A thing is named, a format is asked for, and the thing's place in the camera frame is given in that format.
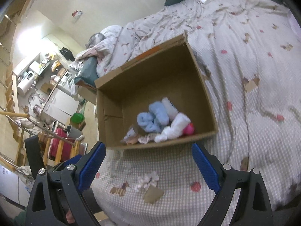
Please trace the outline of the pink rubber duck toy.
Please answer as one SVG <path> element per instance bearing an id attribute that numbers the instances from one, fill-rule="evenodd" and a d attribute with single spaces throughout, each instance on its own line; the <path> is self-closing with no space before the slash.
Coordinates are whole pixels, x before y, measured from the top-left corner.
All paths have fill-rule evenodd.
<path id="1" fill-rule="evenodd" d="M 193 135 L 194 132 L 195 132 L 195 128 L 194 128 L 194 125 L 192 122 L 190 124 L 188 124 L 187 127 L 185 127 L 185 129 L 183 129 L 183 131 L 182 131 L 184 136 Z"/>

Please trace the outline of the clear plastic packet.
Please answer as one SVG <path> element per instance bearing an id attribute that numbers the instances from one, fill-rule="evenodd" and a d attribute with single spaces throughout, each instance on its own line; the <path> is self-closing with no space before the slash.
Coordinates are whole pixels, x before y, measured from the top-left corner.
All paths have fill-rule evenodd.
<path id="1" fill-rule="evenodd" d="M 135 138 L 137 135 L 138 135 L 137 129 L 135 127 L 130 127 L 126 135 L 121 140 L 121 143 L 127 144 L 130 140 Z"/>

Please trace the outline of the white sock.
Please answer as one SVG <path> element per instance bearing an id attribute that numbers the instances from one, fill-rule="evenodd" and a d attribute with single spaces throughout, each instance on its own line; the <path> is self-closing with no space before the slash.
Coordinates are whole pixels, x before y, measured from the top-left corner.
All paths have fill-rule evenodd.
<path id="1" fill-rule="evenodd" d="M 173 103 L 167 98 L 162 99 L 162 104 L 166 109 L 166 113 L 171 121 L 170 125 L 167 125 L 161 134 L 155 137 L 155 143 L 164 142 L 166 140 L 173 140 L 183 135 L 183 130 L 191 124 L 189 117 L 177 110 Z"/>

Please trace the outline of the beige knitted soft cloth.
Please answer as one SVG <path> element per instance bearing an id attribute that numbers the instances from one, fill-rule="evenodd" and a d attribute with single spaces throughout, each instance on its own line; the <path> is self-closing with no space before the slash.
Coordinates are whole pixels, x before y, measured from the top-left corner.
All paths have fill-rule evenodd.
<path id="1" fill-rule="evenodd" d="M 138 138 L 138 142 L 140 144 L 148 144 L 150 142 L 154 142 L 155 141 L 155 137 L 157 136 L 158 133 L 149 133 L 145 136 L 141 136 Z"/>

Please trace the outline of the light blue fluffy sock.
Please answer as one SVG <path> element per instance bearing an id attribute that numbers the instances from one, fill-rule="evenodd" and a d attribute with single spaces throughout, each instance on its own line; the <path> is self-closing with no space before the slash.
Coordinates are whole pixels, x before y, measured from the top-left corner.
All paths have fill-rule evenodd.
<path id="1" fill-rule="evenodd" d="M 162 102 L 149 105 L 148 112 L 137 115 L 137 124 L 147 133 L 161 133 L 169 124 L 169 116 Z"/>

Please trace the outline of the wooden chair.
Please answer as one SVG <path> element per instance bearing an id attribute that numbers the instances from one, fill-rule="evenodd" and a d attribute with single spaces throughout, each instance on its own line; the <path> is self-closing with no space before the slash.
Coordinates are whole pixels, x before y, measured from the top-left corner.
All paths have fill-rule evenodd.
<path id="1" fill-rule="evenodd" d="M 38 138 L 38 147 L 41 149 L 42 160 L 45 165 L 54 166 L 60 161 L 67 160 L 78 154 L 84 155 L 87 151 L 87 143 L 83 143 L 84 136 L 78 138 L 68 137 L 63 126 L 55 124 L 51 129 L 34 121 L 29 114 L 15 113 L 2 110 L 13 130 L 13 138 L 18 143 L 17 155 L 14 159 L 16 166 L 24 166 L 29 161 L 30 149 L 25 141 L 30 137 Z"/>

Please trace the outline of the small tan rubber toy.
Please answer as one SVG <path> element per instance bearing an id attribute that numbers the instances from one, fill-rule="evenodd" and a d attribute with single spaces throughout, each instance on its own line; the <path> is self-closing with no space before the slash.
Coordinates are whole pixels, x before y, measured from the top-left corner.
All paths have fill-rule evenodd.
<path id="1" fill-rule="evenodd" d="M 139 138 L 140 136 L 135 136 L 135 137 L 131 137 L 130 139 L 128 139 L 125 143 L 126 145 L 134 145 L 139 143 Z"/>

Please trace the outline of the green plastic dustpan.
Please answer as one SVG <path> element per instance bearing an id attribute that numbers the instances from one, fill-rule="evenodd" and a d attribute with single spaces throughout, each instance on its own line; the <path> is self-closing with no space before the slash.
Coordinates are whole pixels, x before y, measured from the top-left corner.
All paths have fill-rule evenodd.
<path id="1" fill-rule="evenodd" d="M 82 113 L 74 113 L 70 118 L 70 121 L 74 124 L 81 124 L 85 120 L 85 117 Z"/>

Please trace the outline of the white washing machine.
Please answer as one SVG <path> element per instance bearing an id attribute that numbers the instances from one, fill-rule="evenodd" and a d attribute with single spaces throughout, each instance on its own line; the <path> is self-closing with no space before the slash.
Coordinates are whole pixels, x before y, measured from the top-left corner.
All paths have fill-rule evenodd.
<path id="1" fill-rule="evenodd" d="M 58 89 L 63 91 L 65 94 L 72 96 L 71 86 L 74 83 L 74 75 L 67 71 L 58 83 Z"/>

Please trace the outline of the open cardboard box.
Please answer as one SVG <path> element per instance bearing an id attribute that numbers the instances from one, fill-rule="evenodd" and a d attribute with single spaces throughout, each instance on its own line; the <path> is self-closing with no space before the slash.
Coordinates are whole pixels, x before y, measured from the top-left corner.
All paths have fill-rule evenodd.
<path id="1" fill-rule="evenodd" d="M 167 97 L 194 125 L 193 135 L 145 148 L 192 143 L 218 132 L 210 95 L 187 35 L 181 34 L 144 52 L 95 81 L 99 138 L 110 150 L 128 148 L 121 141 L 137 115 Z"/>

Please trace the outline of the pile of crumpled bedding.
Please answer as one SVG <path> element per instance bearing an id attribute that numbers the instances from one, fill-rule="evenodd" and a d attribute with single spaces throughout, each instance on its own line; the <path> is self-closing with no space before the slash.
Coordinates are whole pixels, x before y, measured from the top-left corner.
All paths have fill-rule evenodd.
<path id="1" fill-rule="evenodd" d="M 97 67 L 95 71 L 99 78 L 103 76 L 109 68 L 116 43 L 122 31 L 122 26 L 113 25 L 106 27 L 100 33 L 91 36 L 89 43 L 90 47 L 78 53 L 75 56 L 73 64 L 77 65 L 90 57 L 96 57 Z"/>

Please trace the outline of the patterned dog print bedspread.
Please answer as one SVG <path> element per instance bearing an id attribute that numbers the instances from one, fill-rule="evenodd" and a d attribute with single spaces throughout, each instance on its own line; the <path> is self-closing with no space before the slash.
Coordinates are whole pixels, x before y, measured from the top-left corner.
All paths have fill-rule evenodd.
<path id="1" fill-rule="evenodd" d="M 260 170 L 276 223 L 300 208 L 300 37 L 271 0 L 185 0 L 129 22 L 122 62 L 188 32 L 218 124 L 206 149 Z M 101 225 L 197 225 L 214 198 L 188 144 L 110 150 L 92 184 Z"/>

